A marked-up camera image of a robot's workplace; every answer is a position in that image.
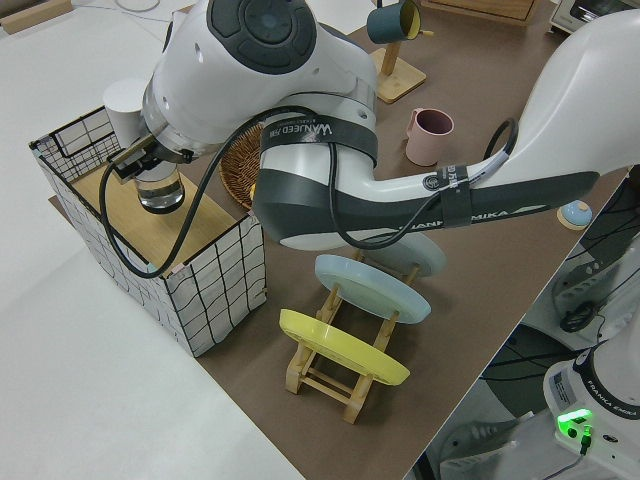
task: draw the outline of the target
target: wire grid box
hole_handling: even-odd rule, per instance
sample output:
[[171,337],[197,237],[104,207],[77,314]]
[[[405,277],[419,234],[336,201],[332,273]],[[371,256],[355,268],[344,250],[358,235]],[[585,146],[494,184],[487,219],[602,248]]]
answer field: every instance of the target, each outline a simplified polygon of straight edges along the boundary
[[[98,211],[73,186],[120,149],[104,108],[32,142],[30,148],[97,262],[193,356],[221,342],[266,301],[262,228],[252,215],[212,238],[166,279],[140,278],[120,262]],[[145,270],[148,262],[121,235],[116,239],[129,260]]]

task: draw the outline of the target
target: plate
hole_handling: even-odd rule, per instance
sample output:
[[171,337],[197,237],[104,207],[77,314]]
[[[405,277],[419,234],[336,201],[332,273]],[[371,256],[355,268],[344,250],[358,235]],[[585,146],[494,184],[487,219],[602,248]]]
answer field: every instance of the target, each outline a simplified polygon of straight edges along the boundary
[[418,265],[419,277],[435,275],[447,264],[447,257],[440,247],[419,232],[406,234],[390,247],[366,250],[364,256],[402,275],[409,275]]
[[350,258],[320,255],[316,277],[329,290],[339,285],[338,296],[356,307],[389,319],[398,312],[398,323],[419,323],[431,306],[418,292],[395,277]]
[[409,376],[409,370],[386,353],[302,313],[281,310],[280,328],[320,355],[385,385],[400,385]]

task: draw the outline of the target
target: wooden stand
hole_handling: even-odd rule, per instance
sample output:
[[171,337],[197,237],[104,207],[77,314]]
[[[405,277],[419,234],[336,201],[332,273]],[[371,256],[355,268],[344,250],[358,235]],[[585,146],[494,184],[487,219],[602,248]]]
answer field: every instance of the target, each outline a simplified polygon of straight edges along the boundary
[[398,58],[400,45],[390,43],[371,54],[378,71],[378,98],[385,103],[395,102],[427,79],[426,74]]
[[4,31],[13,34],[73,10],[71,0],[47,0],[0,20]]
[[[362,261],[362,254],[358,252],[355,259]],[[419,269],[416,266],[413,271],[406,276],[404,283],[411,285],[418,275],[418,272]],[[333,322],[340,305],[342,305],[342,299],[338,296],[338,288],[338,286],[335,286],[331,290],[329,296],[322,305],[322,308],[320,308],[316,313],[316,319],[329,325]],[[383,320],[380,330],[378,331],[378,335],[373,343],[373,346],[378,350],[382,352],[386,350],[391,334],[396,326],[397,318],[398,312],[395,312],[391,318]],[[301,343],[298,344],[298,349],[287,367],[285,380],[286,389],[291,393],[297,394],[300,390],[300,386],[305,383],[325,395],[344,403],[345,409],[342,414],[343,420],[351,424],[355,423],[356,418],[367,399],[367,395],[369,394],[369,389],[373,383],[373,377],[371,375],[360,375],[356,385],[353,388],[348,387],[313,367],[316,353],[317,352],[311,348],[306,347]]]

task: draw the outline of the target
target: woven basket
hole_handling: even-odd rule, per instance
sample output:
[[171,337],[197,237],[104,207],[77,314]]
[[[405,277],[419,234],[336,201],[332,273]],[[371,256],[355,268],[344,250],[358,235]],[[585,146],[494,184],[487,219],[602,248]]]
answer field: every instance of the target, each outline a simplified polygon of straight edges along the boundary
[[220,160],[220,177],[229,194],[247,210],[251,209],[251,188],[260,168],[262,125],[242,133]]

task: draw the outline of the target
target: green light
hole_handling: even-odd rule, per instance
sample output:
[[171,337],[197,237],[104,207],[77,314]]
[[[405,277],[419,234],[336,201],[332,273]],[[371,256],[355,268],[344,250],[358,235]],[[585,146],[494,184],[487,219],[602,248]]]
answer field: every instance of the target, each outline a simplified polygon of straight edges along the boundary
[[[586,408],[558,415],[558,428],[563,434],[569,436],[569,428],[578,428],[581,423],[586,421],[586,419],[590,418],[592,415],[591,410]],[[587,436],[591,435],[590,425],[584,425],[583,434]]]
[[564,413],[558,416],[558,423],[570,422],[575,420],[576,418],[590,417],[591,410],[587,410],[586,408],[581,408],[580,410],[576,410],[575,412]]

